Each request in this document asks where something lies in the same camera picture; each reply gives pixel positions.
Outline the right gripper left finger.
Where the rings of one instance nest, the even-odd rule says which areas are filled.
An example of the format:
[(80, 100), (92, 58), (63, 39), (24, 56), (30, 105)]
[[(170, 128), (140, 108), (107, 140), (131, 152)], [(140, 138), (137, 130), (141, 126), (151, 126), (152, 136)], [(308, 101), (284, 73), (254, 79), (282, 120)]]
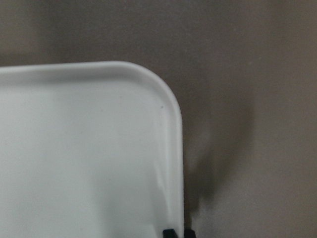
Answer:
[(163, 238), (177, 238), (177, 233), (174, 229), (166, 229), (162, 232)]

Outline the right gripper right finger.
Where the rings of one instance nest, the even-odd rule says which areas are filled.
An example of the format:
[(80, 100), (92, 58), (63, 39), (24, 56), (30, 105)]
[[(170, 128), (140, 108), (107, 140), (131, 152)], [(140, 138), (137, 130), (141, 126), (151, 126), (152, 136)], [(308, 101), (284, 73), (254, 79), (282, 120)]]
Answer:
[(196, 238), (196, 233), (192, 229), (185, 229), (184, 230), (184, 238)]

